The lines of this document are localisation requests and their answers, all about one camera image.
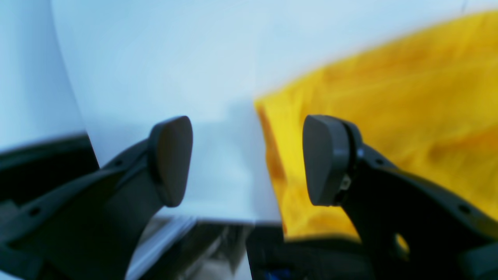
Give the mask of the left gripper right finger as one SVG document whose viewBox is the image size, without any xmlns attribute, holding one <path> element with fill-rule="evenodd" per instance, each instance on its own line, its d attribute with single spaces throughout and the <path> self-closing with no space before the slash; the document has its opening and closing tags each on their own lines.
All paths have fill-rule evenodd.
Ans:
<svg viewBox="0 0 498 280">
<path fill-rule="evenodd" d="M 377 279 L 497 279 L 498 225 L 473 204 L 397 168 L 352 122 L 308 115 L 302 140 L 312 204 L 343 209 Z"/>
</svg>

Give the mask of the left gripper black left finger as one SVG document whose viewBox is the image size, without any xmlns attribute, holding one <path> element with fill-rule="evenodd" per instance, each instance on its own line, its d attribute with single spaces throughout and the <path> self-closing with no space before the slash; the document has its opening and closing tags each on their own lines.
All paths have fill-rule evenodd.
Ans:
<svg viewBox="0 0 498 280">
<path fill-rule="evenodd" d="M 139 239 L 164 206 L 181 204 L 193 149 L 189 117 L 100 170 L 68 182 L 1 223 L 1 271 L 25 280 L 123 280 Z"/>
</svg>

